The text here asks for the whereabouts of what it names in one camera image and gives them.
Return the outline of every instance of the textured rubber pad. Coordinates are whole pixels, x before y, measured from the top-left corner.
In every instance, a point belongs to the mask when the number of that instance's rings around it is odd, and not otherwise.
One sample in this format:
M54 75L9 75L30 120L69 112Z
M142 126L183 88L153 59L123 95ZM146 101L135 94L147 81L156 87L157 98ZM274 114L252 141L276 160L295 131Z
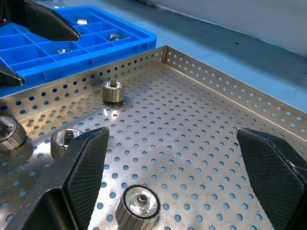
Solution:
M307 229L306 161L283 139L239 128L250 185L276 230Z
M101 130L102 137L93 138L84 146L66 185L66 194L80 230L86 230L98 196L106 156L109 130Z

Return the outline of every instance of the metal cylinder part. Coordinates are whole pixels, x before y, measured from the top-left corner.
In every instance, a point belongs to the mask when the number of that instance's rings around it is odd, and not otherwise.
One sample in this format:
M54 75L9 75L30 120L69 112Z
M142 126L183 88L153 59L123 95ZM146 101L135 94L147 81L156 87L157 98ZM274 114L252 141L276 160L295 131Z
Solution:
M121 102L125 99L125 85L112 80L102 83L102 99L107 102Z
M116 34L116 33L110 34L110 36L109 36L110 42L118 41L120 39L121 39L121 36L119 34Z
M148 230L161 209L158 195L148 187L135 184L123 193L116 208L116 220L123 230Z
M58 49L57 50L57 53L58 54L64 54L64 53L67 53L67 52L69 52L70 51L70 49Z
M0 151L7 152L19 147L26 131L18 120L10 115L0 116Z
M63 156L72 139L80 136L83 132L74 128L66 128L56 131L51 136L50 152L54 159L59 159Z
M87 19L83 19L83 18L79 18L77 21L77 24L79 25L87 25L88 24L88 20Z

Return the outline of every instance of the cylindrical metal part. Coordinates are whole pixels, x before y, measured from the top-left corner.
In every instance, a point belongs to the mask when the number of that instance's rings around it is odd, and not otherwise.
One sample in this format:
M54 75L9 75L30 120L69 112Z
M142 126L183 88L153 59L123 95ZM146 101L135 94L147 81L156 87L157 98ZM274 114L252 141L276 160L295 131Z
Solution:
M118 41L121 39L121 36L119 34L113 33L109 36L109 42Z
M107 81L102 83L102 99L107 102L121 102L125 99L125 85L118 81Z
M26 137L24 127L10 115L0 116L0 151L7 152L19 147Z
M69 52L70 51L70 49L58 49L57 50L57 53L58 54L64 54L64 53L67 53L67 52Z
M116 208L116 220L123 230L148 230L161 209L158 195L148 187L135 184L123 193Z
M51 136L51 156L56 160L62 157L72 139L80 136L82 133L83 132L80 130L74 128L66 128L56 131Z
M88 24L88 20L87 19L83 19L83 18L79 18L77 21L77 24L79 25L87 25Z

